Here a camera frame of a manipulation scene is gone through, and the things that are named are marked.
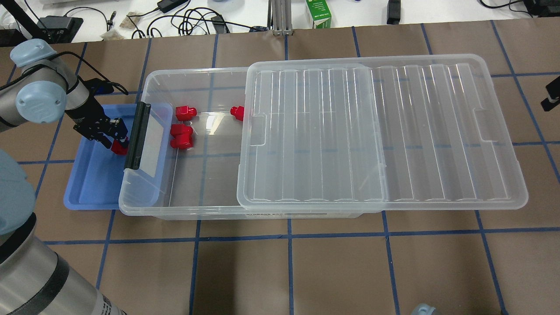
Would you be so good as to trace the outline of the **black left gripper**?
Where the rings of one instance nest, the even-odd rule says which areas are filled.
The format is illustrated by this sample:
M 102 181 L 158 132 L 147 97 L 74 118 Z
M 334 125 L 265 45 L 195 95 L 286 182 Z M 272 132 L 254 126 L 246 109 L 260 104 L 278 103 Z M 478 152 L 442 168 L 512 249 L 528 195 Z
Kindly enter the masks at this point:
M 109 118 L 100 105 L 82 105 L 72 110 L 73 129 L 86 139 L 111 149 L 112 139 L 127 138 L 128 128 L 122 118 Z

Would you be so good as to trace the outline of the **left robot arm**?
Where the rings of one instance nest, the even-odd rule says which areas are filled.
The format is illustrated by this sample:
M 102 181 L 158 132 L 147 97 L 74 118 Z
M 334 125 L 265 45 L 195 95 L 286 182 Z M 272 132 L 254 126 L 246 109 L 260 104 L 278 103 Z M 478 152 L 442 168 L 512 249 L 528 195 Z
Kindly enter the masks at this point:
M 1 131 L 26 122 L 48 124 L 64 114 L 87 140 L 125 154 L 128 129 L 95 98 L 122 85 L 82 80 L 46 41 L 22 42 L 10 59 L 20 77 L 1 88 Z M 94 285 L 35 235 L 35 192 L 20 165 L 1 151 L 1 313 L 3 315 L 123 315 Z

